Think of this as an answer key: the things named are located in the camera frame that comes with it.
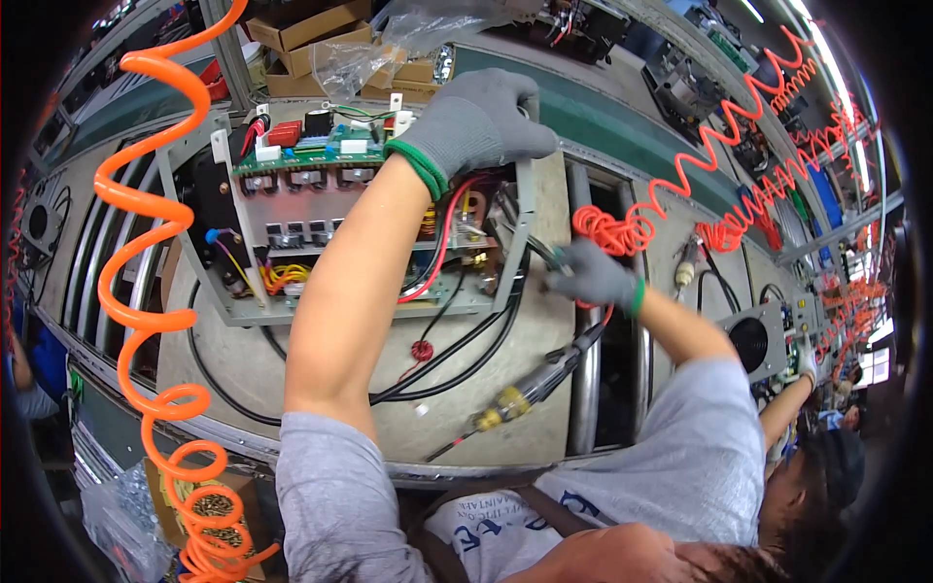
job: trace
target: plastic bag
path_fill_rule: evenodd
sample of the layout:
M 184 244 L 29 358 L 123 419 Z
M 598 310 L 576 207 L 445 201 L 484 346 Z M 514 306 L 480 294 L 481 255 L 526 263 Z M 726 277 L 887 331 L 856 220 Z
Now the plastic bag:
M 131 581 L 162 579 L 175 549 L 162 538 L 143 462 L 81 491 L 81 505 L 88 536 Z
M 378 45 L 327 41 L 313 45 L 314 78 L 331 101 L 349 102 L 376 71 L 384 68 L 391 80 L 407 60 L 508 24 L 512 13 L 494 0 L 392 0 L 375 21 L 385 21 Z

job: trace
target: circuit board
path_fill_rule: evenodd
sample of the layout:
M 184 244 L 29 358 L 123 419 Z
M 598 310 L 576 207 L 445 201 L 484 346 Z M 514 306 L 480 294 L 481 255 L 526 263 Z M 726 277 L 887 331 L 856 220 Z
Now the circuit board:
M 246 158 L 233 167 L 232 175 L 249 176 L 253 174 L 268 174 L 278 170 L 307 170 L 314 167 L 337 165 L 338 167 L 372 166 L 382 164 L 382 144 L 385 143 L 385 130 L 382 127 L 375 130 L 380 141 L 377 144 L 372 134 L 366 130 L 344 129 L 342 125 L 331 130 L 327 141 L 323 138 L 318 146 L 283 148 L 282 156 L 278 160 L 260 162 L 256 154 L 250 152 Z M 365 154 L 341 154 L 341 142 L 344 140 L 368 140 Z

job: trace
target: red capacitor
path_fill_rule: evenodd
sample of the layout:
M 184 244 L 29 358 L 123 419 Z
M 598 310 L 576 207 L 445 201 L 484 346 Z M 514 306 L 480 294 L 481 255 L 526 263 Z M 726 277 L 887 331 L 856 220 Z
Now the red capacitor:
M 269 131 L 269 145 L 294 147 L 301 137 L 300 121 L 283 121 Z

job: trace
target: glove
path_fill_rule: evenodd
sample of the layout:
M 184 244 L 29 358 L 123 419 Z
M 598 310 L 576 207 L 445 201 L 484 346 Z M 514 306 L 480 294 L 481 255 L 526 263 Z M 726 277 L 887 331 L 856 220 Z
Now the glove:
M 556 151 L 557 134 L 536 123 L 538 110 L 532 78 L 502 69 L 464 73 L 434 95 L 410 129 L 386 142 L 383 153 L 404 156 L 436 201 L 458 174 Z
M 800 373 L 800 375 L 810 375 L 811 380 L 813 381 L 813 388 L 811 389 L 812 392 L 820 380 L 820 371 L 819 367 L 816 365 L 816 350 L 814 350 L 809 336 L 803 337 L 803 348 L 801 348 L 800 352 L 798 353 L 798 363 L 797 371 Z
M 550 289 L 590 304 L 615 304 L 630 318 L 638 315 L 645 298 L 645 278 L 622 267 L 589 239 L 577 239 L 556 252 L 573 275 L 550 273 Z

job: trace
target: green glove cuff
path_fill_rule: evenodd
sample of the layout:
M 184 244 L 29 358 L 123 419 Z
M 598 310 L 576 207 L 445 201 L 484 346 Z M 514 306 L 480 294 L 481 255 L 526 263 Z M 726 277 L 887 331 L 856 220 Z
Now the green glove cuff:
M 383 156 L 388 158 L 393 153 L 405 157 L 405 160 L 408 161 L 418 177 L 427 186 L 432 201 L 440 200 L 440 195 L 447 192 L 447 178 L 418 148 L 398 140 L 389 140 L 383 146 Z
M 635 286 L 635 295 L 632 298 L 632 305 L 629 306 L 628 311 L 625 315 L 630 318 L 637 318 L 638 313 L 641 312 L 641 305 L 645 301 L 645 278 L 639 277 L 638 284 Z

